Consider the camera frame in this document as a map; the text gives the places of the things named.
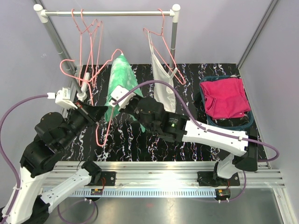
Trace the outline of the green white tie-dye trousers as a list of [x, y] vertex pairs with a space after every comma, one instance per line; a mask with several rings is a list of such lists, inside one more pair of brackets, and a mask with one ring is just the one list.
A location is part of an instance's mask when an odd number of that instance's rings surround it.
[[105, 106], [108, 107], [108, 110], [105, 113], [105, 121], [109, 122], [110, 117], [114, 118], [120, 112], [118, 111], [118, 106], [115, 107], [114, 112], [112, 114], [112, 107], [109, 102], [112, 99], [112, 92], [116, 88], [116, 86], [122, 86], [128, 91], [133, 89], [138, 85], [137, 79], [134, 75], [134, 72], [131, 68], [131, 65], [127, 61], [124, 54], [120, 54], [112, 63], [110, 78], [108, 83], [108, 91], [107, 91], [107, 99]]

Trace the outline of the magenta trousers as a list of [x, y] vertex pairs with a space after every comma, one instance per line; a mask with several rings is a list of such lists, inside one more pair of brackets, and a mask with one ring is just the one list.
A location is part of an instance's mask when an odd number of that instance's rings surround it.
[[251, 111], [240, 78], [204, 81], [200, 87], [206, 114], [213, 119], [241, 118]]

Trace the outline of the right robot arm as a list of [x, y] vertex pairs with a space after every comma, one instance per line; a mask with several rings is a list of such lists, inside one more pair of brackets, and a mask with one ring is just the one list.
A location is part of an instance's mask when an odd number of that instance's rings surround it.
[[201, 186], [227, 185], [234, 174], [258, 169], [257, 147], [246, 140], [245, 131], [230, 131], [201, 124], [191, 118], [167, 112], [150, 97], [130, 96], [118, 103], [119, 111], [132, 115], [147, 131], [168, 142], [194, 142], [223, 149], [229, 154], [215, 163], [213, 172], [198, 173]]

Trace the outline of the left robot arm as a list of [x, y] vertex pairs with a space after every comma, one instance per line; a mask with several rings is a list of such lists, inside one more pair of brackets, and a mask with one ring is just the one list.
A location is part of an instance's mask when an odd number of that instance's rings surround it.
[[9, 202], [0, 210], [3, 223], [43, 224], [50, 213], [77, 189], [101, 181], [101, 168], [93, 161], [86, 161], [66, 181], [48, 193], [40, 192], [69, 145], [85, 128], [97, 124], [107, 110], [107, 106], [91, 106], [77, 101], [66, 119], [58, 112], [47, 113], [41, 118], [35, 126], [33, 142], [21, 157], [20, 179]]

